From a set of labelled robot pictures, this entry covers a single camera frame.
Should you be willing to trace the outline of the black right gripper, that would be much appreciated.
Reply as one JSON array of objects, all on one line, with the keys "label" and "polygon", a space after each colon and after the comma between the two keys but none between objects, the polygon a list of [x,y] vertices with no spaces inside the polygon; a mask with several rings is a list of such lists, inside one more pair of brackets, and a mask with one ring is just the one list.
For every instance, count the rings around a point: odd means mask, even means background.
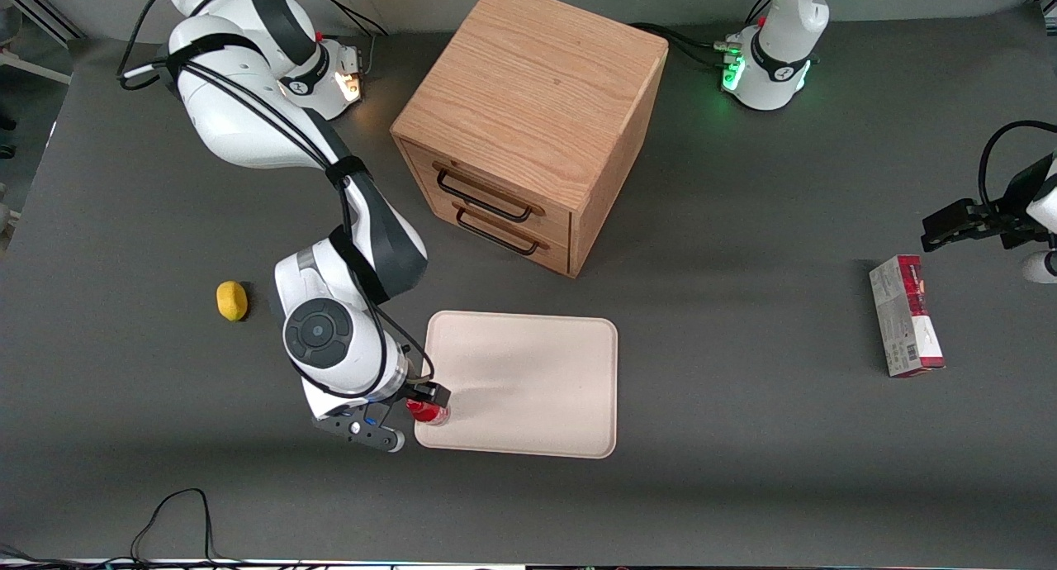
[{"label": "black right gripper", "polygon": [[394,401],[405,401],[408,411],[446,411],[450,396],[445,386],[433,382],[429,374],[423,375],[411,364]]}]

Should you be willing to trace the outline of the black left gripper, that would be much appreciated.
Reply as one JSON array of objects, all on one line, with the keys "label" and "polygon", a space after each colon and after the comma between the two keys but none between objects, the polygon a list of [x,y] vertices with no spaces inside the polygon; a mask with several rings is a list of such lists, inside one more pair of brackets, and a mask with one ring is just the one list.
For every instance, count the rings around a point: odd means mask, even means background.
[{"label": "black left gripper", "polygon": [[[1045,186],[1053,159],[1041,159],[1012,176],[1007,190],[997,200],[983,187],[983,202],[993,212],[994,224],[1000,229],[1002,247],[1018,249],[1031,243],[1049,243],[1052,232],[1028,215],[1027,208]],[[971,198],[956,200],[922,220],[921,244],[925,253],[959,241],[988,238],[988,212]]]}]

